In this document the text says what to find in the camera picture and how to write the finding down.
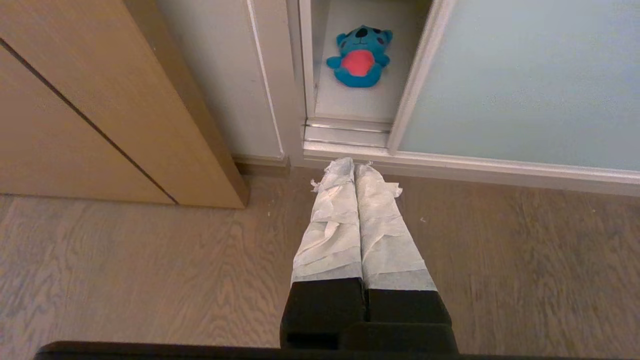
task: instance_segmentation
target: cabinet door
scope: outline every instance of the cabinet door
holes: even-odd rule
[[[153,0],[0,1],[0,37],[178,204],[248,189]]]
[[[173,204],[4,47],[0,193]]]

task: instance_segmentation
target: blue stuffed toy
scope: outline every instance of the blue stuffed toy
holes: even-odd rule
[[[385,50],[391,41],[391,30],[360,26],[336,38],[340,56],[332,56],[326,64],[334,69],[335,77],[352,88],[374,86],[389,64]]]

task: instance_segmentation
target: tissue paper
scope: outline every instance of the tissue paper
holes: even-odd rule
[[[362,278],[360,221],[353,160],[332,161],[320,183],[311,221],[293,260],[291,282]]]
[[[355,169],[362,272],[369,289],[436,290],[396,205],[402,189],[370,165]]]

